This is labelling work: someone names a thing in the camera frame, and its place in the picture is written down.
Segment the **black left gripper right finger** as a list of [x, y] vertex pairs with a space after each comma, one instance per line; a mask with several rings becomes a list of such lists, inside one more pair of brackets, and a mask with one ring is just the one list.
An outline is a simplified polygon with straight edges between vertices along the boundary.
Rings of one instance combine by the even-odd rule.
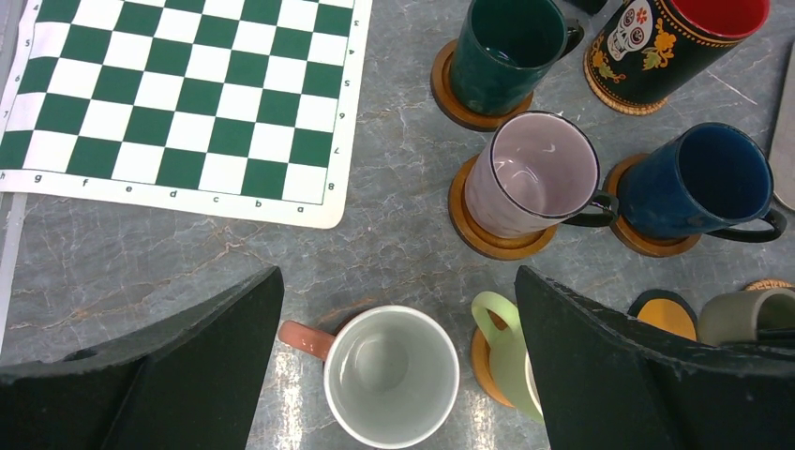
[[794, 351], [714, 347], [519, 267], [524, 340], [555, 449], [790, 449]]

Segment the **dark green mug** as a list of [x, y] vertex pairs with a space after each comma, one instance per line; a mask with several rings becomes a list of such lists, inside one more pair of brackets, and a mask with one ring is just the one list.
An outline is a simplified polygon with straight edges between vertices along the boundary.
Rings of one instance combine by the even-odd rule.
[[472, 1], [453, 53], [452, 91], [473, 113], [506, 115], [584, 35], [552, 1]]

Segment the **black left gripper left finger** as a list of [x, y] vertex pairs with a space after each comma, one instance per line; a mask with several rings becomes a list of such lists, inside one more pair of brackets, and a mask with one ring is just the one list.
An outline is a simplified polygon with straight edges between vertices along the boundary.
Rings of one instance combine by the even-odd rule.
[[2, 447], [244, 448], [283, 298], [271, 267], [133, 333], [2, 367]]

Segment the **brown grooved wooden coaster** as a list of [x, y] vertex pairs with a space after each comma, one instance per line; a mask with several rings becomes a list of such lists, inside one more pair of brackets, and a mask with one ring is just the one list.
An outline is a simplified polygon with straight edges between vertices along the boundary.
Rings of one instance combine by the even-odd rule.
[[458, 44], [452, 39], [437, 53], [431, 72], [430, 89], [439, 109], [453, 122], [470, 130], [490, 132], [496, 130], [519, 113], [526, 112], [532, 105], [534, 91], [526, 96], [512, 111], [488, 116], [467, 109], [454, 95], [450, 83], [450, 67]]

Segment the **cream cup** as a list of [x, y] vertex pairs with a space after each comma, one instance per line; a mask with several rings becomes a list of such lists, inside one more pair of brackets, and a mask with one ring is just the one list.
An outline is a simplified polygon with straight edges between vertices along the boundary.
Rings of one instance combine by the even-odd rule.
[[[480, 292], [472, 301], [472, 316], [491, 347], [490, 370], [502, 394], [514, 408], [533, 421], [544, 422], [544, 416], [533, 378], [517, 306], [495, 292]], [[507, 323], [512, 336], [502, 339], [489, 322], [487, 311], [493, 311]]]

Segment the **dark blue mug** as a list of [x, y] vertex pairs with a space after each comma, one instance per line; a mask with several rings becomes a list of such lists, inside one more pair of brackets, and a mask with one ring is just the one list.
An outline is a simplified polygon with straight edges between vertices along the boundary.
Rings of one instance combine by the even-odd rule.
[[772, 208], [773, 173], [741, 130], [698, 124], [654, 150], [622, 175], [622, 217], [655, 239], [709, 234], [743, 243], [778, 239], [788, 221]]

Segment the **small grey cup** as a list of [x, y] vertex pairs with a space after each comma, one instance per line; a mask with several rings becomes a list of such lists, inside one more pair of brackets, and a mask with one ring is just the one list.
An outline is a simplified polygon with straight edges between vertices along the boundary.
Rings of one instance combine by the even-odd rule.
[[793, 288], [729, 292], [715, 296], [701, 309], [697, 339], [719, 346], [758, 340], [760, 331], [793, 327]]

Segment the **lilac cup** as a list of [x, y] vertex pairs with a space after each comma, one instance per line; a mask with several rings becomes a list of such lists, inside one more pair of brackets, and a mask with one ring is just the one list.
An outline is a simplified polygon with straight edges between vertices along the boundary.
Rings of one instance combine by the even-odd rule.
[[599, 180], [598, 156], [580, 128], [553, 112], [527, 111], [494, 132], [463, 197], [473, 220], [501, 238], [559, 223], [608, 227], [619, 217], [619, 201]]

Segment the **reddish brown grooved coaster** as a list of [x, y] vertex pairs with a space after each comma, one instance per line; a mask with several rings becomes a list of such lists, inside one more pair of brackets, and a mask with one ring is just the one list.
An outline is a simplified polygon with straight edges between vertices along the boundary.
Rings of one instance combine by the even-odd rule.
[[[603, 190], [617, 197], [618, 185], [624, 173], [647, 156], [646, 153], [639, 153], [616, 164], [607, 174]], [[653, 258], [666, 258], [682, 254], [694, 247], [701, 238], [700, 234], [675, 239], [651, 238], [635, 230], [623, 216], [619, 216], [609, 228], [625, 246], [636, 253]]]

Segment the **light brown grooved coaster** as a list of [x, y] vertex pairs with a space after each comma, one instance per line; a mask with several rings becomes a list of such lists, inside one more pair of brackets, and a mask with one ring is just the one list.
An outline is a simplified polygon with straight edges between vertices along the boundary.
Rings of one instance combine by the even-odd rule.
[[474, 251], [498, 261], [522, 260], [541, 251], [553, 239], [557, 225], [518, 238], [502, 238], [487, 232], [473, 219], [464, 199], [464, 187], [476, 160], [474, 156], [461, 166], [448, 191], [449, 217], [458, 236]]

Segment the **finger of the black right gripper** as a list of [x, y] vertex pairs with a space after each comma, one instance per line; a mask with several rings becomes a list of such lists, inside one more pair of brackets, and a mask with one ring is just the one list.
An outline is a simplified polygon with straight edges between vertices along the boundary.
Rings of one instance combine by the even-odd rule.
[[757, 330], [757, 337], [740, 341], [740, 345], [764, 346], [783, 349], [794, 349], [794, 328], [773, 328]]

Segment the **salmon pink white mug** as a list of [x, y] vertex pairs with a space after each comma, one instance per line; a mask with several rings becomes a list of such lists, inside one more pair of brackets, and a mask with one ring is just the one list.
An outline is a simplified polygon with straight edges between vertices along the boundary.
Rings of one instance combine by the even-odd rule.
[[418, 444], [453, 409], [458, 353], [445, 330], [420, 310], [374, 307], [354, 315], [334, 335], [286, 321], [277, 337], [322, 360], [332, 414], [360, 443], [381, 449]]

